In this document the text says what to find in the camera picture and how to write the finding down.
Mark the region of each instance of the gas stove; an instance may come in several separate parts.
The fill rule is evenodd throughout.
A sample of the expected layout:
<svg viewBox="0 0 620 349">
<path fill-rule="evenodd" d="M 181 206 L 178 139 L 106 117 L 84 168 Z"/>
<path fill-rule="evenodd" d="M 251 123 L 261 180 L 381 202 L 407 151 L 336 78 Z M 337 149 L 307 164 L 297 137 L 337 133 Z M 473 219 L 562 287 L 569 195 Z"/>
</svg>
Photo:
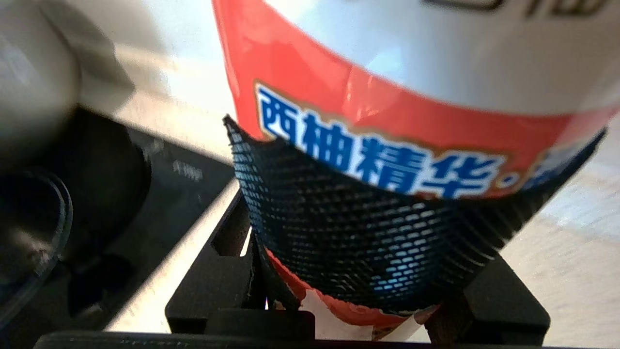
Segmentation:
<svg viewBox="0 0 620 349">
<path fill-rule="evenodd" d="M 224 163 L 84 109 L 32 166 L 63 180 L 73 226 L 61 262 L 0 332 L 2 348 L 104 329 L 234 176 Z"/>
</svg>

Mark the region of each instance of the black mesh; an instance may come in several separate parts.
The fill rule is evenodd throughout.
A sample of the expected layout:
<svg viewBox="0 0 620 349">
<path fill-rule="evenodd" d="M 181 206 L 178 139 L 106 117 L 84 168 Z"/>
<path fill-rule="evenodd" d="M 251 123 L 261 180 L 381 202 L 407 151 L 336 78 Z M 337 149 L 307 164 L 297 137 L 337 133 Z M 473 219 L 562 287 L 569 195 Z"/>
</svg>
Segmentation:
<svg viewBox="0 0 620 349">
<path fill-rule="evenodd" d="M 224 123 L 259 244 L 324 294 L 388 313 L 423 309 L 464 288 L 603 136 L 533 190 L 501 199 L 429 201 L 374 188 L 282 139 L 258 142 L 229 117 Z"/>
</svg>

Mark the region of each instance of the black metal grate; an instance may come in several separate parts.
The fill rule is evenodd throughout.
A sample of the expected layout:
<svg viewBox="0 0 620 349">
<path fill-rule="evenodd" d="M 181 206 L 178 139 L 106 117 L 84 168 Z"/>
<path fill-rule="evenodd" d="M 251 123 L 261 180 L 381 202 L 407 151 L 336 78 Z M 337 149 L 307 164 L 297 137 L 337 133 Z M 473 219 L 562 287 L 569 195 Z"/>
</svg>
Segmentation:
<svg viewBox="0 0 620 349">
<path fill-rule="evenodd" d="M 282 139 L 258 142 L 229 117 L 224 123 L 259 244 L 324 294 L 388 313 L 426 308 L 467 286 L 603 136 L 535 190 L 429 201 L 368 186 Z"/>
</svg>

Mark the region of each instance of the blurry object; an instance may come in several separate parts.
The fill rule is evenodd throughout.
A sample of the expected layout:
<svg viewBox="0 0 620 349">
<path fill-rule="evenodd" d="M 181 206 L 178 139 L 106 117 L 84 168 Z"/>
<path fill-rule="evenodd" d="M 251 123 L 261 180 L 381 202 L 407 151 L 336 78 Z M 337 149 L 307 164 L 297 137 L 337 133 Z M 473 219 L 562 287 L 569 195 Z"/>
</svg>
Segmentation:
<svg viewBox="0 0 620 349">
<path fill-rule="evenodd" d="M 30 0 L 0 0 L 0 172 L 54 141 L 79 97 L 77 60 Z"/>
<path fill-rule="evenodd" d="M 0 329 L 43 286 L 71 230 L 73 205 L 50 172 L 26 171 L 0 182 Z"/>
</svg>

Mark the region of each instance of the kitchen counter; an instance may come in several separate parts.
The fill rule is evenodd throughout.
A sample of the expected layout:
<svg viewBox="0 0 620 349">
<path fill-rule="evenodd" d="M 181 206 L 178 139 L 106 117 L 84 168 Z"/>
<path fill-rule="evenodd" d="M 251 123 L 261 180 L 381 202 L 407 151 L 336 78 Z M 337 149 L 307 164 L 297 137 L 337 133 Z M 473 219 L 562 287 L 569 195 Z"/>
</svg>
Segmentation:
<svg viewBox="0 0 620 349">
<path fill-rule="evenodd" d="M 90 78 L 82 105 L 232 163 L 220 113 Z M 620 347 L 620 119 L 610 129 L 594 159 L 502 252 L 551 315 L 545 345 Z M 169 332 L 164 307 L 237 189 L 227 186 L 108 330 Z"/>
</svg>

